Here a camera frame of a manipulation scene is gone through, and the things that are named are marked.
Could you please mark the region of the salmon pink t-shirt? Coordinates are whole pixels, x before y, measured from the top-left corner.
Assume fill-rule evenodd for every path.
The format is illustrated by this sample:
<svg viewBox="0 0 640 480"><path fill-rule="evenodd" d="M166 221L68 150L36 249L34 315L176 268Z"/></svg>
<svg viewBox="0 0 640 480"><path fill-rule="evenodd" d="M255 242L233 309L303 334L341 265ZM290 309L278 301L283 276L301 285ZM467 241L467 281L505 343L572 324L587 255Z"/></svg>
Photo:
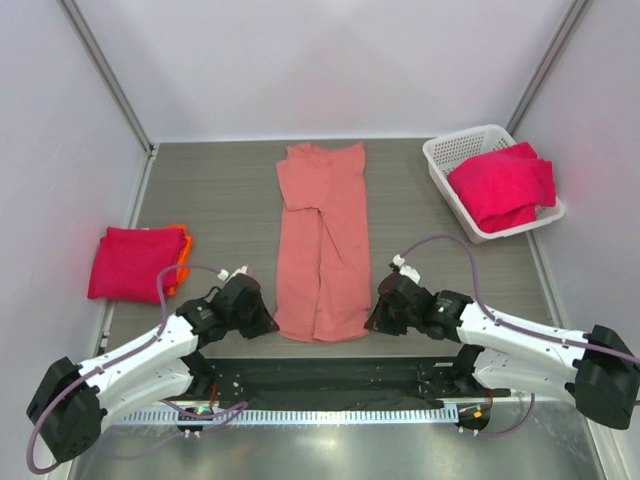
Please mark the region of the salmon pink t-shirt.
<svg viewBox="0 0 640 480"><path fill-rule="evenodd" d="M283 199L275 321L282 336L330 343L366 335L372 267L362 143L290 146L276 165Z"/></svg>

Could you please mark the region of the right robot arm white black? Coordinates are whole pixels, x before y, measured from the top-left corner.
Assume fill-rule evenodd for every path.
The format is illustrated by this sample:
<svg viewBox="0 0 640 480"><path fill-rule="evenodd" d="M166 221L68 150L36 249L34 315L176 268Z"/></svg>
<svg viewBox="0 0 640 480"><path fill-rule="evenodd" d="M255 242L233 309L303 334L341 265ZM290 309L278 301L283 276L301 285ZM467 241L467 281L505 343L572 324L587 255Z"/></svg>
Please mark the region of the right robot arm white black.
<svg viewBox="0 0 640 480"><path fill-rule="evenodd" d="M629 428L639 394L639 359L614 330L538 324L461 293L430 293L397 272L381 282L378 294L366 329L393 336L415 329L459 344L450 379L460 394L481 388L528 392L564 401L600 425Z"/></svg>

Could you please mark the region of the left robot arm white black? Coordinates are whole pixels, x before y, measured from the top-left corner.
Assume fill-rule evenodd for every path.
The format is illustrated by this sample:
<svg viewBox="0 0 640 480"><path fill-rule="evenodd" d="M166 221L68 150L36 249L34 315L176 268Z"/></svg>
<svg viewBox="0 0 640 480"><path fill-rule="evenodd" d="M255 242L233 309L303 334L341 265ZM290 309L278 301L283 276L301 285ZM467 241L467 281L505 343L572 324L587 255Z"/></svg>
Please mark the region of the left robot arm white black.
<svg viewBox="0 0 640 480"><path fill-rule="evenodd" d="M58 463L88 450L111 425L155 402L200 399L216 382L201 350L231 331L246 339L277 331L260 284L237 271L183 303L164 322L121 347L80 363L63 357L46 371L27 417Z"/></svg>

